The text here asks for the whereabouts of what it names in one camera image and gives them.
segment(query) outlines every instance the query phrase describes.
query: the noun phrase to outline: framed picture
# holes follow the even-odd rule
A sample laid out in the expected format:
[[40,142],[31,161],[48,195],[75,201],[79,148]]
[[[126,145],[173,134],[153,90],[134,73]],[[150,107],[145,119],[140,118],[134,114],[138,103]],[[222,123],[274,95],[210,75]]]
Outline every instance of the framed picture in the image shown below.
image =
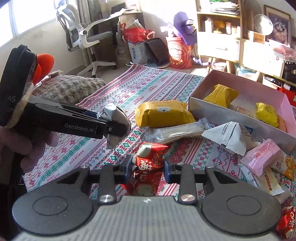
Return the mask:
[[291,15],[276,8],[264,5],[264,13],[270,18],[274,26],[273,32],[267,36],[290,47],[292,37]]

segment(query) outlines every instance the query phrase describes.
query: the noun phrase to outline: patterned tablecloth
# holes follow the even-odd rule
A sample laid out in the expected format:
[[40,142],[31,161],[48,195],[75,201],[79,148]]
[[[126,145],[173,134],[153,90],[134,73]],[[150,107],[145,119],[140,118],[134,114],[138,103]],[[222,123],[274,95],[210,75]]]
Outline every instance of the patterned tablecloth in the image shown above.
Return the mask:
[[[85,98],[78,106],[100,111],[113,101],[112,97],[126,112],[132,121],[132,130],[115,150],[106,150],[106,139],[91,139],[67,134],[59,134],[59,145],[55,148],[46,148],[45,155],[24,180],[28,191],[63,175],[81,165],[88,165],[91,169],[101,168],[102,165],[120,162],[126,154],[135,150],[144,139],[144,130],[135,124],[134,109],[145,101],[179,100],[187,102],[202,77],[175,72],[170,70],[154,69],[134,64],[120,77],[110,82],[91,96]],[[195,169],[204,169],[205,166],[218,168],[245,180],[237,165],[237,159],[225,151],[220,145],[207,139],[183,139],[170,145],[167,154],[173,163],[189,163]],[[280,184],[284,184],[296,197],[295,182],[291,182],[277,174]],[[91,197],[96,198],[98,185],[94,184]],[[178,184],[167,184],[162,176],[157,195],[178,195]],[[118,185],[118,196],[126,191]],[[199,198],[204,197],[201,184],[197,184]]]

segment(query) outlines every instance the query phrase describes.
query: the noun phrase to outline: purple hat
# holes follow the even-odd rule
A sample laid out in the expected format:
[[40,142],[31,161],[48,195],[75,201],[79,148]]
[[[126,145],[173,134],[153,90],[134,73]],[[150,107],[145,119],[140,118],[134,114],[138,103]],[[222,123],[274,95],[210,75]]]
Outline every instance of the purple hat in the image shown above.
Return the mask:
[[174,17],[174,26],[181,34],[187,45],[194,45],[197,42],[197,34],[192,19],[189,19],[185,12],[178,12]]

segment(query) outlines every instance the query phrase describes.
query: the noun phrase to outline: chair base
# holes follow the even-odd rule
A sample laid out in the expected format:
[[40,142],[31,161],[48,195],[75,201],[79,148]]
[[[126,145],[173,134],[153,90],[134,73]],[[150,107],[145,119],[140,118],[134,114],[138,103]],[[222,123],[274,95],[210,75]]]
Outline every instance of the chair base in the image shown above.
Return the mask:
[[89,66],[87,66],[84,70],[79,72],[78,76],[82,76],[83,74],[85,74],[86,72],[88,72],[91,69],[93,69],[91,75],[92,76],[96,75],[96,69],[97,69],[98,66],[116,66],[116,63],[114,63],[114,62],[104,62],[104,61],[94,61]]

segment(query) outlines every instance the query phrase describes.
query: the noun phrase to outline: pink box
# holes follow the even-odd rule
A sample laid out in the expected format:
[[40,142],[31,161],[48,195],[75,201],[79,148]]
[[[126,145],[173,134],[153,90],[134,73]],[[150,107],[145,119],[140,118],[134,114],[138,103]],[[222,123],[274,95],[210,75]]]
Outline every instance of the pink box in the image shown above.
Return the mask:
[[[238,97],[231,102],[228,108],[202,101],[202,99],[213,91],[213,87],[217,84],[225,85],[239,92]],[[276,112],[285,121],[287,133],[236,112],[237,106],[240,106],[252,112],[255,117],[257,102],[263,102],[275,108]],[[203,115],[210,116],[209,121],[213,124],[221,125],[223,124],[221,123],[222,121],[225,121],[224,123],[235,121],[251,127],[252,129],[256,129],[257,132],[262,132],[260,134],[254,134],[257,137],[255,138],[254,136],[257,141],[262,141],[262,139],[259,140],[261,137],[274,139],[275,143],[279,145],[282,150],[285,143],[290,142],[289,148],[283,150],[285,152],[291,151],[292,145],[295,146],[296,144],[296,121],[287,96],[282,92],[243,77],[212,70],[190,95],[189,111],[191,111],[193,115],[198,115],[195,116],[198,118],[205,117]]]

